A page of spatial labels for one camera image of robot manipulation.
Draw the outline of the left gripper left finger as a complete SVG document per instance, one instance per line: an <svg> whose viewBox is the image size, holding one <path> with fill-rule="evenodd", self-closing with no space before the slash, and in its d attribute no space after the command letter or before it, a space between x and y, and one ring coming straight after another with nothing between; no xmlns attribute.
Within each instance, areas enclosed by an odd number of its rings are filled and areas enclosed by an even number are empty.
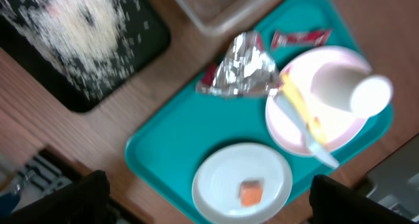
<svg viewBox="0 0 419 224"><path fill-rule="evenodd" d="M105 223L110 183L96 170L44 198L2 216L1 224Z"/></svg>

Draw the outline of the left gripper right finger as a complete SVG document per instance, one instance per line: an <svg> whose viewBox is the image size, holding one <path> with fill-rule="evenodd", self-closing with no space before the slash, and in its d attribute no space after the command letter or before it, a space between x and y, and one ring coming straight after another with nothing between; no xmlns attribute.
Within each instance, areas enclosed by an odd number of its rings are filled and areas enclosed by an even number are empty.
<svg viewBox="0 0 419 224"><path fill-rule="evenodd" d="M316 175L313 178L309 203L314 224L412 223L325 175Z"/></svg>

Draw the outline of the white rice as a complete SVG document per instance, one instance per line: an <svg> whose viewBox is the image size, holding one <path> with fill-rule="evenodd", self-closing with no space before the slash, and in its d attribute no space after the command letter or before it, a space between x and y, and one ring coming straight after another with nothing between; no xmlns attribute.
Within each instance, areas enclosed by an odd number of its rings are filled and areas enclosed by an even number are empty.
<svg viewBox="0 0 419 224"><path fill-rule="evenodd" d="M1 16L87 100L132 76L140 0L1 0Z"/></svg>

